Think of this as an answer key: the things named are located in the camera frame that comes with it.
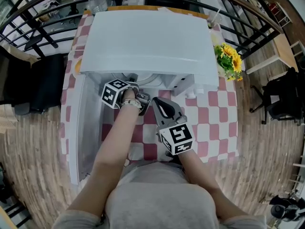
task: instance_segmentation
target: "pink and white tablecloth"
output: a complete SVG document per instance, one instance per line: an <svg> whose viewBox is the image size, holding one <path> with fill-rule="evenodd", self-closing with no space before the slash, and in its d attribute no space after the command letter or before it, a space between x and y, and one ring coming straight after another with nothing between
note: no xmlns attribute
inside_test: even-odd
<svg viewBox="0 0 305 229"><path fill-rule="evenodd" d="M83 50L87 41L93 16L83 15L78 26L72 49L68 55L67 70L65 74L62 105L61 105L61 149L63 157L69 161L69 137L67 135L70 123L72 97L75 82L79 75L79 67ZM213 41L214 33L220 33L219 26L211 30ZM194 150L203 162L228 159L238 156L237 151L237 106L236 91L233 81L219 78L218 91L209 91L199 94L195 99L187 99L184 94L177 97L165 90L145 90L151 97L161 96L177 102L188 117L195 134ZM102 141L108 134L118 114L106 106L104 110ZM145 116L140 116L135 127L132 146L126 164L136 160L168 161L165 156L167 150L156 136L156 121L153 109L150 106Z"/></svg>

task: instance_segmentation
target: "black railing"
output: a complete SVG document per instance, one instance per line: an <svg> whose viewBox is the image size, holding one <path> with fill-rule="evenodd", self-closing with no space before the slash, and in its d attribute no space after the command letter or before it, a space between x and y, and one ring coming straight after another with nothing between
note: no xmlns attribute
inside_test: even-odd
<svg viewBox="0 0 305 229"><path fill-rule="evenodd" d="M13 9L10 11L8 15L8 18L0 26L1 32L3 32L4 29L9 25L12 27L12 30L9 33L5 35L0 34L1 37L0 42L6 40L8 43L14 45L17 48L25 46L26 49L25 51L34 49L41 56L42 52L40 50L40 47L51 44L54 48L56 48L58 47L57 43L73 40L73 37L54 40L51 36L58 33L76 30L77 24L75 24L75 26L73 27L60 29L57 31L51 31L51 32L46 32L44 28L50 25L54 25L56 23L78 19L82 16L83 11L80 11L77 14L65 16L63 18L53 19L48 22L37 21L37 19L43 15L47 15L59 9L69 6L76 6L76 4L84 3L87 2L88 0L76 0L64 4L59 4L56 7L43 10L42 12L36 14L35 16L32 16L29 13L29 9L33 8L33 6L45 0L31 0L27 2L23 7L16 10L22 1L23 0L18 1L17 2L18 5L15 4L13 6ZM257 0L257 1L261 3L266 14L263 14L258 8L250 4L249 0L221 0L221 1L226 11L220 10L219 14L221 14L223 18L228 18L232 24L231 28L221 24L221 28L222 30L225 30L229 33L236 35L238 39L237 42L234 42L231 39L225 38L225 41L233 45L236 48L236 50L241 54L241 57L243 59L245 59L253 52L263 47L275 36L282 33L281 27L278 25L278 23L274 18L274 15L271 13L271 11L269 10L269 8L267 7L267 5L264 3L263 0ZM189 9L190 5L195 5L197 7L201 7L206 10L211 10L215 12L218 11L218 8L216 7L194 0L146 0L146 5L160 5L165 3L169 4L170 5L169 7L181 8L181 6L183 6L182 8ZM232 10L229 10L227 4L229 4L232 7ZM241 18L238 11L236 10L236 6L239 6L242 9L243 13L245 14L246 20ZM24 20L24 22L21 23L20 25L15 25L13 21L17 17L21 17ZM259 22L259 25L258 23L256 25L255 23L252 22L255 20ZM28 25L31 29L24 32L23 30L21 30L21 27L24 25ZM34 34L37 31L40 33L39 41L37 39L36 40L33 39L35 38ZM14 32L18 33L19 36L10 40L9 36L12 35ZM17 43L17 40L20 38L24 38L25 42ZM45 38L47 42L37 44L41 42L43 38Z"/></svg>

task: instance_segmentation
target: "floor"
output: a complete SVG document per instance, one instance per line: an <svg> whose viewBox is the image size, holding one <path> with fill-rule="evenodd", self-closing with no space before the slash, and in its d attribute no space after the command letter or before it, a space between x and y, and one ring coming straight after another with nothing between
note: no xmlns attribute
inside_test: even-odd
<svg viewBox="0 0 305 229"><path fill-rule="evenodd" d="M270 48L266 45L246 60L247 67L268 54ZM297 173L292 163L299 162L303 151L304 126L270 120L261 125L263 111L249 113L250 107L259 104L250 85L261 87L268 77L285 71L285 67L275 62L236 82L240 156L209 164L228 198L251 214L269 215L269 207L258 201L268 193L291 189L288 179ZM19 116L18 120L16 130L0 135L0 162L38 227L51 228L78 193L70 185L67 164L61 159L60 110Z"/></svg>

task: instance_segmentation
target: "wrist strap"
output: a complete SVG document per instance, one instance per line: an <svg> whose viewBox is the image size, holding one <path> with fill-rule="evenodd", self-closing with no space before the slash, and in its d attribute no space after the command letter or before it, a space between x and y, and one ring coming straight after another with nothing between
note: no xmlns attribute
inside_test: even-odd
<svg viewBox="0 0 305 229"><path fill-rule="evenodd" d="M139 102L139 100L133 99L133 98L126 98L123 101L122 106L127 105L127 104L133 105L133 106L137 107L139 109L139 111L141 111L142 105Z"/></svg>

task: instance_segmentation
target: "sunflower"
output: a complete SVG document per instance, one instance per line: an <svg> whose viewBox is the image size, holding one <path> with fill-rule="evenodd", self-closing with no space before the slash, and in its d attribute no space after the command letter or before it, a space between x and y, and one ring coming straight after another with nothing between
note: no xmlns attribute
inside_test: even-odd
<svg viewBox="0 0 305 229"><path fill-rule="evenodd" d="M229 81L234 81L235 79L236 79L235 76L230 76L230 77L228 78L227 81L228 81L228 82L229 82Z"/></svg>
<svg viewBox="0 0 305 229"><path fill-rule="evenodd" d="M233 55L232 65L235 72L239 73L242 71L242 59L239 54Z"/></svg>
<svg viewBox="0 0 305 229"><path fill-rule="evenodd" d="M221 58L226 55L228 57L232 57L234 56L234 54L236 54L236 51L233 47L229 46L229 45L223 45L223 47L221 47L221 51L222 51L222 54L220 55Z"/></svg>

